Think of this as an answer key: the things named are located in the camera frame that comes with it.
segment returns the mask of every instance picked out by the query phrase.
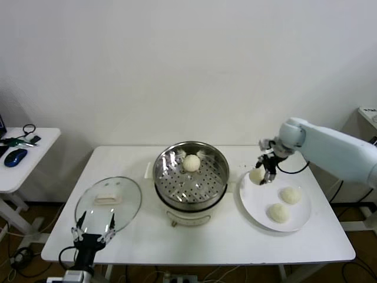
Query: computer mouse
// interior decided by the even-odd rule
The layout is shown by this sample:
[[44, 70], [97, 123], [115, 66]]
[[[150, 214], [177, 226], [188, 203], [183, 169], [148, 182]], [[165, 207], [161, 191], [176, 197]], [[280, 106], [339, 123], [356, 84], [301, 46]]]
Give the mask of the computer mouse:
[[26, 149], [16, 149], [6, 156], [6, 158], [4, 159], [4, 165], [6, 167], [14, 167], [18, 163], [20, 163], [22, 159], [24, 159], [26, 154], [28, 154], [28, 151]]

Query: dough ball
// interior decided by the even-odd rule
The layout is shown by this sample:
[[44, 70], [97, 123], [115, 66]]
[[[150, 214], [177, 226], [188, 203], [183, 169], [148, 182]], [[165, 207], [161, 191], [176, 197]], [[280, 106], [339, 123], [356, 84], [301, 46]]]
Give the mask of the dough ball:
[[296, 187], [286, 187], [280, 193], [282, 199], [290, 205], [298, 203], [301, 200], [301, 195], [301, 190]]
[[281, 203], [275, 203], [270, 206], [267, 212], [269, 216], [278, 223], [285, 223], [290, 217], [288, 208]]
[[254, 168], [249, 173], [250, 181], [254, 184], [259, 185], [260, 181], [264, 179], [265, 170], [261, 166], [259, 168]]
[[195, 172], [200, 167], [200, 159], [196, 155], [188, 155], [183, 160], [183, 169], [188, 172]]

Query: pot lid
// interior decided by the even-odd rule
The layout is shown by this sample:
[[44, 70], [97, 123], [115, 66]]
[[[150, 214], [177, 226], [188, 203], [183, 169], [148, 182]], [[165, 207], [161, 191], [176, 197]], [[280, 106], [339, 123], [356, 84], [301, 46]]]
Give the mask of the pot lid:
[[86, 211], [81, 230], [84, 233], [103, 234], [109, 230], [114, 216], [115, 231], [125, 228], [135, 217], [141, 205], [138, 184], [127, 177], [103, 179], [87, 189], [75, 209], [75, 221]]

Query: white table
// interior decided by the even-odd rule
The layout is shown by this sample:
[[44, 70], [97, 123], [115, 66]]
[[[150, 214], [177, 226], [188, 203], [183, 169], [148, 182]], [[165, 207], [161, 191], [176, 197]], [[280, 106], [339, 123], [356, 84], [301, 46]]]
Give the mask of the white table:
[[[7, 130], [8, 132], [3, 138], [18, 137], [24, 134], [22, 128], [8, 128]], [[9, 168], [4, 165], [4, 159], [11, 151], [16, 149], [14, 147], [9, 148], [0, 158], [0, 193], [7, 194], [8, 198], [17, 205], [17, 209], [13, 210], [0, 198], [0, 216], [6, 219], [9, 224], [16, 227], [23, 234], [35, 233], [41, 226], [43, 218], [37, 218], [34, 220], [33, 224], [29, 224], [24, 218], [22, 218], [18, 214], [19, 211], [21, 211], [21, 209], [27, 210], [29, 207], [16, 191], [60, 136], [60, 130], [55, 128], [37, 128], [34, 134], [41, 138], [37, 143], [39, 146], [29, 148], [28, 154], [17, 166]], [[4, 237], [6, 231], [7, 229], [3, 228], [0, 233], [0, 241]], [[30, 242], [45, 242], [47, 236], [48, 235], [41, 234], [38, 237], [26, 237], [22, 246], [27, 246]]]
[[[219, 146], [230, 166], [230, 183], [250, 170], [260, 154], [257, 146]], [[240, 213], [232, 190], [218, 204], [205, 225], [171, 226], [151, 179], [145, 178], [148, 163], [165, 147], [102, 146], [94, 150], [42, 252], [46, 261], [57, 261], [59, 251], [72, 245], [70, 227], [81, 194], [95, 182], [111, 176], [127, 176], [141, 188], [143, 201], [135, 219], [95, 257], [98, 264], [146, 265], [250, 265], [302, 264], [348, 261], [355, 257], [347, 236], [312, 172], [292, 175], [312, 201], [312, 216], [294, 233], [268, 231]], [[286, 170], [305, 164], [296, 153], [284, 162]], [[74, 251], [63, 254], [72, 262]], [[322, 265], [307, 265], [286, 282], [299, 282]]]

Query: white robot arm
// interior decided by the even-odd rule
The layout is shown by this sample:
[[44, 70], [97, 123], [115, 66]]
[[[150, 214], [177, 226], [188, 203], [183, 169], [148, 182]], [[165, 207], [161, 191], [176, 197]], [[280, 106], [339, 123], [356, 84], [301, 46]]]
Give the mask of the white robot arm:
[[261, 140], [259, 146], [264, 154], [256, 167], [266, 169], [261, 184], [271, 182], [277, 164], [297, 150], [307, 161], [344, 181], [377, 188], [377, 147], [347, 134], [291, 118], [282, 124], [278, 137]]

